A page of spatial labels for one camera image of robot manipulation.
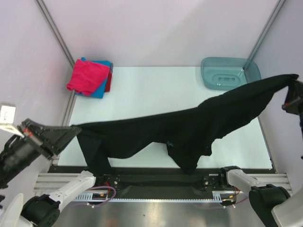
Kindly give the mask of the black t shirt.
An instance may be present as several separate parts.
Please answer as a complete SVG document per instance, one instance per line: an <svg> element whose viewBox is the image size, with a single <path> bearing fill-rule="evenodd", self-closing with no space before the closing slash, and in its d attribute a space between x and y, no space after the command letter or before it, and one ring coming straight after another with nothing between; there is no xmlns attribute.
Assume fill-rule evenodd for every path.
<svg viewBox="0 0 303 227"><path fill-rule="evenodd" d="M112 173L110 158L130 158L156 142L165 144L172 160L191 175L199 158L212 154L216 139L249 124L262 113L274 93L297 79L297 74L262 79L183 111L81 124L77 140L88 167L97 174Z"/></svg>

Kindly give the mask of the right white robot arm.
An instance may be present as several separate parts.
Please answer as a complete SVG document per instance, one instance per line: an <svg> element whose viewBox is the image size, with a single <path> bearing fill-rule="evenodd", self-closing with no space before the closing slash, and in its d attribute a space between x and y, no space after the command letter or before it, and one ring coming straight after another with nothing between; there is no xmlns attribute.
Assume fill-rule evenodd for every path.
<svg viewBox="0 0 303 227"><path fill-rule="evenodd" d="M282 109L300 118L303 134L303 82L292 79ZM248 196L249 202L266 227L303 226L303 187L293 196L281 186L264 184L244 173L237 166L220 169L219 186L229 190L233 186Z"/></svg>

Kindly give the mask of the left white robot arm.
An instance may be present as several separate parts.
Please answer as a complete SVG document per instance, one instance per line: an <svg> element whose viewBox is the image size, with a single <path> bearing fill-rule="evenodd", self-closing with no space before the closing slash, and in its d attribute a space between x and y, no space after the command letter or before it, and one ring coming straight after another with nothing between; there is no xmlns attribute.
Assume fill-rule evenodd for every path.
<svg viewBox="0 0 303 227"><path fill-rule="evenodd" d="M0 187L8 183L28 167L38 157L52 159L59 155L76 137L81 128L78 126L45 126L30 119L14 126L2 120L0 128L12 134L0 154ZM82 171L79 176L58 190L41 196L34 196L24 202L19 193L7 208L1 208L2 227L51 227L61 211L78 195L93 187L101 188L104 176L99 173Z"/></svg>

